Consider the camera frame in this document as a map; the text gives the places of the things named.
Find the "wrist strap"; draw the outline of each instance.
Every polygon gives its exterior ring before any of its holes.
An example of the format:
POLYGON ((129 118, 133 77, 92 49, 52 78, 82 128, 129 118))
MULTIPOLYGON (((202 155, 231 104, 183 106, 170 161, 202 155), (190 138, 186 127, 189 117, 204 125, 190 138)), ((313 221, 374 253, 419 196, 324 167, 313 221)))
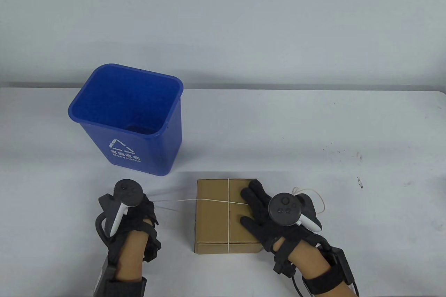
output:
POLYGON ((150 262, 156 258, 158 250, 161 249, 161 242, 159 242, 159 240, 156 238, 158 233, 156 233, 155 228, 152 225, 147 224, 146 222, 142 222, 142 224, 138 226, 136 230, 148 234, 148 242, 144 250, 143 261, 150 262))
POLYGON ((105 297, 143 297, 147 280, 142 278, 140 282, 128 283, 119 281, 105 282, 105 297))
POLYGON ((302 281, 312 295, 321 295, 339 286, 344 281, 344 275, 341 266, 334 265, 325 274, 311 280, 302 277, 302 281))
POLYGON ((274 254, 274 262, 276 263, 274 265, 274 271, 277 274, 284 274, 288 278, 294 276, 294 274, 296 273, 296 266, 293 265, 288 260, 288 257, 299 243, 300 240, 299 241, 285 240, 282 246, 280 246, 279 250, 276 252, 276 254, 274 254))

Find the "white table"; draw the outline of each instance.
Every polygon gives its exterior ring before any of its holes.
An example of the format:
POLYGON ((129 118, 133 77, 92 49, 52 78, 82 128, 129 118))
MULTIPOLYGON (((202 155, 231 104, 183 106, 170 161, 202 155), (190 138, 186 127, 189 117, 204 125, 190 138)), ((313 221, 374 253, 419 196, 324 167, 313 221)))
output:
MULTIPOLYGON (((97 198, 119 179, 161 200, 228 177, 272 194, 317 190, 323 235, 346 252, 361 296, 446 295, 444 94, 186 90, 183 146, 159 178, 103 157, 68 118, 77 91, 0 90, 0 296, 90 295, 106 254, 97 198)), ((264 251, 194 254, 193 201, 161 206, 180 212, 156 209, 162 249, 144 267, 146 296, 296 296, 264 251)))

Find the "white string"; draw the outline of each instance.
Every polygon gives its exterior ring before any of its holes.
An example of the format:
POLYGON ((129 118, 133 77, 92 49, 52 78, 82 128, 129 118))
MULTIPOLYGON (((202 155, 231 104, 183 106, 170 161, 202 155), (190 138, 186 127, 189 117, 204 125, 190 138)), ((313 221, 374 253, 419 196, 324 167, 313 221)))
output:
POLYGON ((315 192, 315 193, 319 196, 319 198, 321 199, 322 204, 324 205, 324 208, 322 209, 322 211, 317 212, 316 214, 321 214, 322 212, 324 212, 324 211, 325 211, 325 202, 324 202, 324 200, 322 199, 322 196, 319 195, 319 193, 318 193, 316 190, 311 189, 311 188, 300 189, 299 187, 294 187, 294 188, 293 188, 293 195, 300 194, 301 192, 304 192, 305 190, 311 190, 312 192, 315 192))
MULTIPOLYGON (((311 190, 312 192, 315 192, 317 194, 317 196, 319 196, 319 198, 322 201, 322 205, 324 206, 324 208, 322 209, 322 211, 317 212, 316 214, 321 214, 322 212, 325 211, 325 202, 322 198, 321 195, 319 195, 319 193, 311 188, 305 188, 305 189, 300 189, 299 187, 294 187, 293 188, 293 195, 297 195, 300 194, 301 192, 304 192, 306 190, 311 190)), ((209 198, 187 198, 186 200, 155 200, 152 202, 184 202, 184 201, 211 201, 211 202, 221 202, 221 203, 232 203, 232 204, 241 204, 241 205, 248 205, 247 203, 240 203, 240 202, 231 202, 231 201, 221 201, 221 200, 211 200, 209 198)))
POLYGON ((200 200, 200 201, 211 201, 211 202, 222 202, 222 203, 232 203, 232 204, 248 205, 247 203, 211 200, 209 198, 188 198, 186 200, 155 200, 155 201, 152 201, 152 202, 183 202, 183 201, 198 201, 198 200, 200 200))
MULTIPOLYGON (((319 195, 319 193, 316 191, 316 190, 314 190, 314 189, 311 189, 311 188, 306 188, 306 189, 300 189, 299 187, 294 187, 293 188, 293 195, 297 195, 297 194, 299 194, 299 193, 301 193, 301 192, 304 192, 304 191, 306 191, 306 190, 311 190, 312 192, 315 192, 318 196, 319 196, 319 198, 321 199, 321 201, 322 201, 322 204, 323 204, 323 206, 324 206, 324 208, 322 209, 322 211, 320 211, 320 212, 317 212, 316 214, 321 214, 322 212, 324 212, 325 211, 325 202, 324 202, 324 200, 322 199, 322 196, 321 195, 319 195)), ((187 198, 186 200, 155 200, 155 201, 153 201, 153 202, 184 202, 184 201, 198 201, 198 200, 201 200, 201 201, 211 201, 211 202, 222 202, 222 203, 228 203, 228 254, 230 254, 229 253, 229 217, 230 217, 230 212, 229 212, 229 204, 230 203, 232 203, 232 204, 242 204, 242 205, 248 205, 247 203, 240 203, 240 202, 231 202, 230 200, 230 197, 229 197, 229 179, 228 179, 228 200, 227 201, 220 201, 220 200, 211 200, 211 199, 209 199, 209 198, 187 198)))
POLYGON ((228 178, 228 254, 229 254, 229 178, 228 178))

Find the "cardboard box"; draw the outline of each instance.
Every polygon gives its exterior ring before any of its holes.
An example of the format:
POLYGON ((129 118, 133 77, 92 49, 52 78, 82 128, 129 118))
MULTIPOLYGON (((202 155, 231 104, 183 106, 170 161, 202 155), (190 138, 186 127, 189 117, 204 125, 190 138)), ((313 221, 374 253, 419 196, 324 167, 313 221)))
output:
POLYGON ((195 253, 257 253, 262 244, 241 224, 240 217, 252 217, 250 207, 240 196, 250 179, 200 179, 197 198, 223 202, 197 200, 195 218, 195 253))

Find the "bin rim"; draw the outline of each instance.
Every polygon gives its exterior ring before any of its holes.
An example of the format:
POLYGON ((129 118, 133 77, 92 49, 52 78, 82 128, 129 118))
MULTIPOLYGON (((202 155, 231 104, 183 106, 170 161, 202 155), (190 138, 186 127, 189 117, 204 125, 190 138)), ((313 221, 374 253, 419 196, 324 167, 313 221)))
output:
POLYGON ((104 64, 104 65, 99 66, 98 68, 96 68, 93 71, 93 73, 91 73, 91 75, 88 78, 88 80, 84 83, 82 88, 77 93, 76 97, 70 103, 70 106, 68 107, 68 116, 70 117, 70 119, 72 121, 74 121, 76 123, 79 123, 79 124, 88 124, 88 125, 99 126, 101 128, 106 128, 106 129, 109 129, 109 130, 115 130, 115 131, 118 131, 118 132, 132 134, 134 136, 139 136, 141 138, 153 138, 153 137, 157 137, 157 136, 161 135, 165 131, 165 129, 167 128, 167 124, 169 123, 169 120, 171 119, 172 114, 173 114, 177 104, 180 103, 180 98, 181 98, 181 95, 182 95, 183 91, 184 91, 183 82, 180 79, 178 79, 177 77, 175 77, 175 76, 169 76, 167 74, 161 74, 161 73, 156 73, 156 72, 152 72, 152 71, 146 71, 146 70, 142 70, 142 69, 139 69, 139 68, 133 68, 133 67, 124 66, 124 65, 118 65, 118 64, 114 64, 114 63, 108 63, 108 64, 104 64), (174 99, 174 102, 172 103, 172 107, 170 108, 169 113, 167 114, 166 120, 164 121, 162 127, 158 131, 156 131, 154 133, 151 133, 151 134, 143 134, 143 133, 133 132, 133 131, 129 131, 129 130, 124 130, 122 128, 116 128, 116 127, 110 126, 110 125, 105 125, 105 124, 101 124, 101 123, 97 123, 97 122, 91 122, 89 120, 83 120, 83 119, 80 119, 80 118, 76 117, 73 114, 73 106, 76 104, 78 99, 81 97, 81 95, 82 95, 83 91, 85 90, 85 88, 87 87, 88 83, 96 76, 98 70, 102 69, 103 67, 108 67, 108 66, 110 66, 110 67, 118 67, 118 68, 125 68, 125 69, 130 69, 130 70, 133 70, 133 71, 143 72, 143 73, 150 73, 150 74, 155 75, 155 76, 163 76, 163 77, 167 77, 169 79, 173 79, 173 80, 177 81, 177 83, 180 85, 180 89, 178 91, 177 96, 174 99))

